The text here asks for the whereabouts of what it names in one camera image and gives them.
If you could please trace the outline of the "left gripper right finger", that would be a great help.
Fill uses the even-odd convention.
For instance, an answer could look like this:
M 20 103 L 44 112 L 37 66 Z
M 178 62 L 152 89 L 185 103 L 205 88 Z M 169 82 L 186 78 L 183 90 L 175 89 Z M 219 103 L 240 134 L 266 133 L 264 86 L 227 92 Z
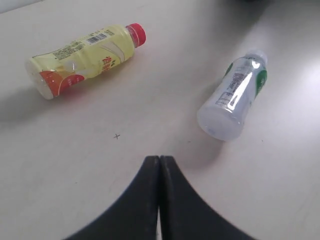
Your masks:
M 159 211 L 163 240 L 252 240 L 190 185 L 172 156 L 160 157 Z

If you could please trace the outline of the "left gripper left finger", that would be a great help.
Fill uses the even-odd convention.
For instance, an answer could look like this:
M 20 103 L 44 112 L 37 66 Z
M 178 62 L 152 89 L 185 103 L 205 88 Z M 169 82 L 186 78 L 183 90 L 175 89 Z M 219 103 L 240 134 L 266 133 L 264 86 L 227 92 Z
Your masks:
M 148 156 L 123 194 L 68 240 L 156 240 L 160 158 Z

